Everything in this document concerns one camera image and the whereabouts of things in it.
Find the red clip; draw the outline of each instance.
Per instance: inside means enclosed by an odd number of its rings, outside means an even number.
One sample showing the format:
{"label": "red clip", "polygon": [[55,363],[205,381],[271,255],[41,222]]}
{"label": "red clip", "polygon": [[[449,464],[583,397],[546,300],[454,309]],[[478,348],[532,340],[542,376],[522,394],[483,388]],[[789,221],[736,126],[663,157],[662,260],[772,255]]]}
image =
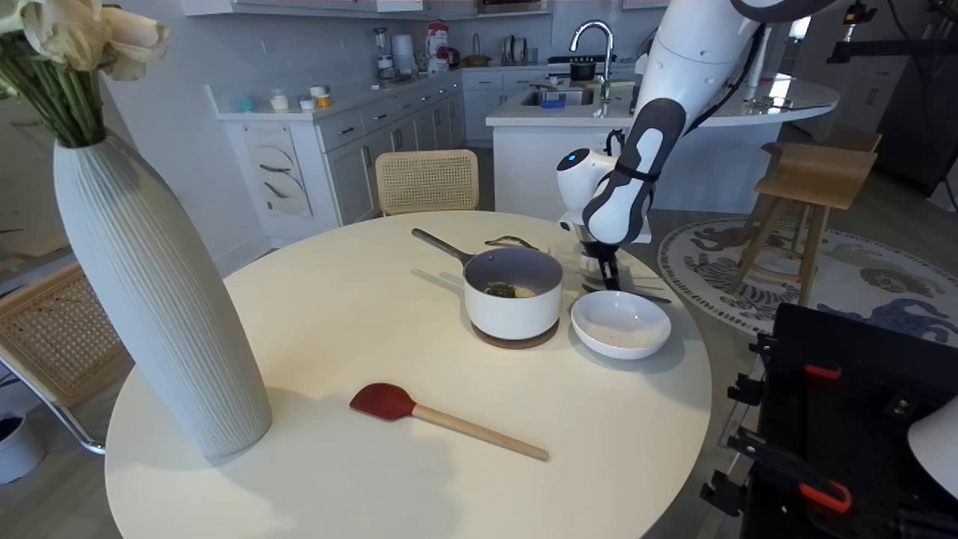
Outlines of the red clip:
{"label": "red clip", "polygon": [[805,372],[811,376],[817,376],[826,380],[838,380],[841,378],[841,367],[838,367],[836,370],[829,370],[821,366],[805,365]]}
{"label": "red clip", "polygon": [[848,509],[852,506],[852,492],[848,489],[847,486],[841,483],[837,483],[835,481],[830,481],[830,483],[832,484],[832,486],[834,486],[835,488],[841,491],[842,495],[844,495],[845,497],[844,500],[836,500],[835,498],[829,496],[828,494],[815,490],[814,488],[811,488],[810,486],[804,483],[800,483],[798,485],[798,490],[809,500],[812,500],[813,502],[817,504],[823,505],[836,513],[839,513],[839,514],[847,513]]}

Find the floor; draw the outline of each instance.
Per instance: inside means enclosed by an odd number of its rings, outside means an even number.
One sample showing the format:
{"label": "floor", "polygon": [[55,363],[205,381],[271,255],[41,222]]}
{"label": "floor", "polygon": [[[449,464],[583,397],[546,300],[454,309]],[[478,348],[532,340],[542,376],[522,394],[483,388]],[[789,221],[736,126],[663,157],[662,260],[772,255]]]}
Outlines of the floor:
{"label": "floor", "polygon": [[[484,178],[481,206],[491,209],[491,151],[477,150],[476,153]],[[650,222],[656,231],[656,241],[627,250],[657,269],[658,243],[669,230],[722,215],[653,210]],[[906,250],[958,274],[958,249],[954,248],[958,216],[948,214],[878,174],[869,178],[851,210],[833,212],[830,226]],[[710,511],[710,507],[698,499],[698,491],[711,478],[714,469],[724,470],[731,461],[731,455],[717,445],[730,411],[724,395],[737,373],[748,372],[752,367],[754,357],[747,349],[751,338],[705,315],[695,306],[689,310],[712,363],[713,421],[696,469],[648,537],[732,539],[739,534],[738,520],[721,518],[716,511]],[[108,391],[98,401],[78,410],[80,419],[93,433],[105,432],[115,394],[116,390]],[[0,485],[0,539],[119,538],[106,501],[103,458],[81,450],[47,410],[34,411],[30,420],[47,447],[47,457],[22,480]]]}

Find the red spatula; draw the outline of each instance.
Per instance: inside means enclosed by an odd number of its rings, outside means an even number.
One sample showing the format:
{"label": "red spatula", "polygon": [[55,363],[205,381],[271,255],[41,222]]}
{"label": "red spatula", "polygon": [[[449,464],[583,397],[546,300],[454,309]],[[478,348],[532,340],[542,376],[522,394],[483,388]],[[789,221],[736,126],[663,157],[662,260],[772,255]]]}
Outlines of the red spatula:
{"label": "red spatula", "polygon": [[385,421],[396,421],[413,416],[433,425],[445,427],[457,433],[467,434],[499,447],[521,453],[527,457],[546,461],[549,452],[520,442],[504,434],[490,431],[458,417],[416,404],[405,389],[392,384],[370,384],[362,388],[350,402],[350,408],[368,413]]}

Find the round white table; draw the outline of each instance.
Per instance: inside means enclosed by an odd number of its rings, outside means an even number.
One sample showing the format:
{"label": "round white table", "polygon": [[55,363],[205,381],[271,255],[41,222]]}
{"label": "round white table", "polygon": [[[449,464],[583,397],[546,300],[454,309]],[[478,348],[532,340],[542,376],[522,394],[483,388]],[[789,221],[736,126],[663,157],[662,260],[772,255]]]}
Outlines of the round white table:
{"label": "round white table", "polygon": [[[566,254],[574,235],[512,214],[442,212],[354,224],[226,279],[273,406],[256,445],[210,462],[133,369],[107,436],[106,491],[126,539],[635,539],[692,472],[712,402],[695,323],[651,269],[633,282],[673,301],[669,342],[639,362],[585,348],[569,322],[528,350],[479,340],[461,265],[421,227],[479,252],[504,234]],[[350,410],[391,382],[429,407],[548,450],[548,462],[408,418]]]}

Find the kitchen island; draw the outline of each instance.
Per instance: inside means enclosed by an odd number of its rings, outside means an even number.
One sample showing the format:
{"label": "kitchen island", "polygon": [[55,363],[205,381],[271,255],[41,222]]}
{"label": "kitchen island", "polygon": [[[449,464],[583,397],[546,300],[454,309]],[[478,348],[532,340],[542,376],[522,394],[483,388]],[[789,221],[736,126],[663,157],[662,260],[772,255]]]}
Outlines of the kitchen island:
{"label": "kitchen island", "polygon": [[[612,129],[626,135],[630,86],[612,88],[605,115],[595,92],[592,105],[547,109],[523,105],[530,92],[511,97],[487,119],[492,127],[497,211],[556,220],[565,211],[556,185],[556,165],[577,148],[601,149]],[[750,98],[772,97],[790,108],[758,110]],[[838,92],[776,75],[757,88],[740,88],[715,115],[681,138],[662,171],[653,207],[672,210],[748,213],[756,182],[769,156],[762,145],[777,140],[783,122],[825,114]],[[616,143],[613,151],[618,154]]]}

